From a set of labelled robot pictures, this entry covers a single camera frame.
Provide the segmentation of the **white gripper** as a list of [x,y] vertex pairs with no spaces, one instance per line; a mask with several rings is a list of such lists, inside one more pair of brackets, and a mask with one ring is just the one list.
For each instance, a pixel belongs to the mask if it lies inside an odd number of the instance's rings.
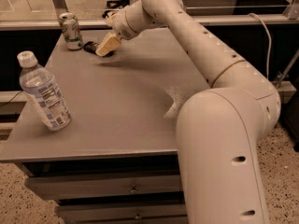
[[125,7],[106,16],[106,24],[112,27],[114,32],[108,32],[103,41],[97,46],[95,54],[104,57],[121,45],[121,39],[131,40],[139,35],[134,28],[134,22],[138,18],[134,7]]

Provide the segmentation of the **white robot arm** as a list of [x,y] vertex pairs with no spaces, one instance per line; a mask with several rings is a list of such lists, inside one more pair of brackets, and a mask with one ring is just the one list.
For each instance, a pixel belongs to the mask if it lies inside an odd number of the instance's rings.
[[168,27],[208,87],[178,113],[178,163],[189,224],[270,224],[257,142],[278,122],[277,89],[185,12],[182,0],[138,0],[107,15],[104,56],[147,29]]

